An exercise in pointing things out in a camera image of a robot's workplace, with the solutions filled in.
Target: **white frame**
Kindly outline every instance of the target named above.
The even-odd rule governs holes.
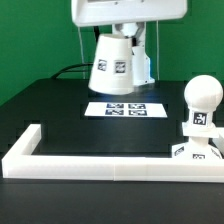
[[[30,125],[2,159],[4,178],[224,182],[223,160],[31,155],[40,140]]]
[[[77,26],[178,19],[186,12],[187,0],[72,0]]]

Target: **white stand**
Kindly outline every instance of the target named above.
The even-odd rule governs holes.
[[[208,144],[209,138],[218,138],[219,133],[212,123],[213,112],[223,97],[221,84],[213,77],[201,75],[192,79],[185,89],[189,108],[189,120],[183,123],[183,135],[187,143],[172,147],[172,158],[177,159],[222,159],[219,150]]]

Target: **white sphere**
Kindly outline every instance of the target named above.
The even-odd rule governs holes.
[[[222,85],[212,76],[200,75],[187,84],[184,97],[189,109],[212,112],[222,101]]]

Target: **white base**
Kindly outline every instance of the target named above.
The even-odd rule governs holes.
[[[4,178],[224,182],[223,160],[34,156],[41,126],[30,125],[2,159]]]
[[[183,143],[172,146],[172,158],[184,160],[206,159],[216,161],[217,159],[222,159],[222,155],[217,148],[211,145],[201,149],[192,148],[189,143]]]

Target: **wire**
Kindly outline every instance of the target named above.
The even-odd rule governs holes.
[[[95,39],[96,39],[96,43],[98,43],[99,37],[100,37],[100,29],[98,26],[94,26],[93,27],[94,30],[94,35],[95,35]]]
[[[156,48],[157,48],[157,78],[160,80],[160,49],[159,49],[159,21],[156,21]]]
[[[85,64],[82,33],[81,33],[81,30],[80,30],[80,27],[78,27],[78,35],[79,35],[79,44],[80,44],[80,51],[81,51],[81,60],[82,60],[82,63]],[[83,72],[83,79],[86,79],[86,73],[85,72]]]
[[[58,71],[57,73],[55,73],[54,75],[52,75],[51,79],[57,79],[57,77],[59,75],[61,75],[62,73],[66,73],[66,72],[86,72],[86,71],[89,71],[88,69],[87,70],[72,70],[72,71],[70,69],[80,68],[80,67],[90,67],[92,65],[93,65],[93,63],[82,63],[82,64],[76,64],[76,65],[71,65],[71,66],[65,67],[65,68],[61,69],[60,71]]]

